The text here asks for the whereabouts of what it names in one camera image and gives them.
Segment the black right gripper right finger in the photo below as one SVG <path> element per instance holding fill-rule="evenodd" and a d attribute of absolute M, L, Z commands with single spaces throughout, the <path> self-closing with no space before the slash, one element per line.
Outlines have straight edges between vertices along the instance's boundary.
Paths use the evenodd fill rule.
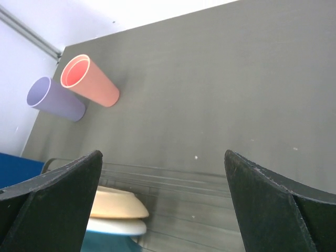
<path fill-rule="evenodd" d="M 227 150 L 225 172 L 246 251 L 335 251 L 335 195 Z"/>

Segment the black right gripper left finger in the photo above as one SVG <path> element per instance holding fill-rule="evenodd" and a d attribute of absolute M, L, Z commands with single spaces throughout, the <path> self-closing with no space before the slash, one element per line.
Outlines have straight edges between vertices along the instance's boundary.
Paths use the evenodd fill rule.
<path fill-rule="evenodd" d="M 103 154 L 1 189 L 1 251 L 80 251 Z"/>

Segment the pink plastic cup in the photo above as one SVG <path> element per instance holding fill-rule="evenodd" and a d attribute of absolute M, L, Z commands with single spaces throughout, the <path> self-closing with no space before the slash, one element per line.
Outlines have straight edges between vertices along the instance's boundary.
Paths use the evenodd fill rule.
<path fill-rule="evenodd" d="M 119 89 L 85 54 L 74 57 L 64 67 L 61 85 L 101 106 L 111 107 L 120 97 Z"/>

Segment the purple plastic cup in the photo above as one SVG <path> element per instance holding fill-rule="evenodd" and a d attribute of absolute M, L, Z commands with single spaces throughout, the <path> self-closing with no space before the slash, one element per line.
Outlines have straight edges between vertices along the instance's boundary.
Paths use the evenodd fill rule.
<path fill-rule="evenodd" d="M 27 104 L 34 109 L 77 122 L 86 107 L 72 92 L 49 77 L 41 77 L 31 86 Z"/>

